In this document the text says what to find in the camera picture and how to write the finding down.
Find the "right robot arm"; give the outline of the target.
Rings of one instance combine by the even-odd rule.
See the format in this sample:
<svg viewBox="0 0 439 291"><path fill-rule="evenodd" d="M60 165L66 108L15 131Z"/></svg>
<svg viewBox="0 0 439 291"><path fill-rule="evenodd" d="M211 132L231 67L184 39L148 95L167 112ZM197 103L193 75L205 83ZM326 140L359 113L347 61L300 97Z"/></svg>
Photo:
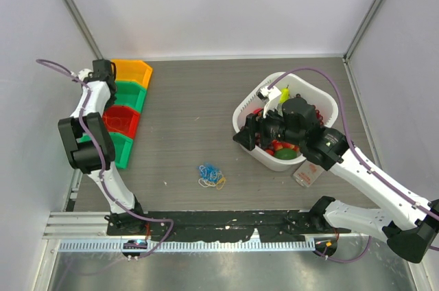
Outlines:
<svg viewBox="0 0 439 291"><path fill-rule="evenodd" d="M323 196L311 208L313 230L324 233L335 227L363 233L415 264L431 249L438 235L438 201L415 194L385 174L346 135L323 126L305 99L287 100L281 113L248 114L233 140L249 151L274 140L298 146L309 162L348 181L378 205L378 209L352 207Z"/></svg>

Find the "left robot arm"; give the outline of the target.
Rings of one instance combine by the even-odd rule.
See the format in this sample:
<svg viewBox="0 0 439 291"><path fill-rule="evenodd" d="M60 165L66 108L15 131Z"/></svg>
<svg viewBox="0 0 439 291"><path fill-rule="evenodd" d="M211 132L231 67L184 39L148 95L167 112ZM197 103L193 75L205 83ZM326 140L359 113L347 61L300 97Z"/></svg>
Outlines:
<svg viewBox="0 0 439 291"><path fill-rule="evenodd" d="M82 94L71 115L58 122L58 131L71 167L94 181L107 200L110 213L104 219L109 227L124 235L139 235L146 226L143 209L120 176L115 145L103 119L116 100L115 64L99 59L92 65L71 75Z"/></svg>

